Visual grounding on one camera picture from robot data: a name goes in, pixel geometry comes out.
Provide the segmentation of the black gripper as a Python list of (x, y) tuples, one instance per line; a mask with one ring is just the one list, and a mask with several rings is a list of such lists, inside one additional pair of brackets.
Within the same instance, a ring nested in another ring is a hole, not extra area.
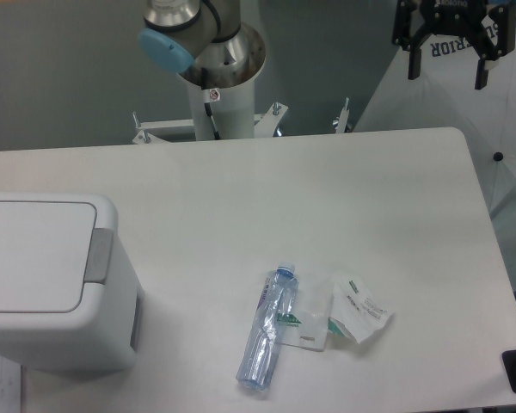
[(465, 39), (479, 56), (475, 89), (515, 49), (516, 2), (398, 1), (391, 41), (408, 51), (408, 79), (421, 74), (421, 45), (432, 35)]

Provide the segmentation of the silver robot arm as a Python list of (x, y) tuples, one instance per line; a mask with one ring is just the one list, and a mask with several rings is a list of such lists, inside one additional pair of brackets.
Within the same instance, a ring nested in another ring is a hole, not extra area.
[[(138, 43), (165, 71), (183, 74), (213, 44), (243, 31), (238, 1), (148, 1)], [(408, 53), (408, 79), (421, 74), (421, 47), (433, 35), (466, 40), (478, 57), (475, 88), (488, 83), (490, 63), (515, 48), (516, 2), (401, 1), (396, 6), (391, 41)]]

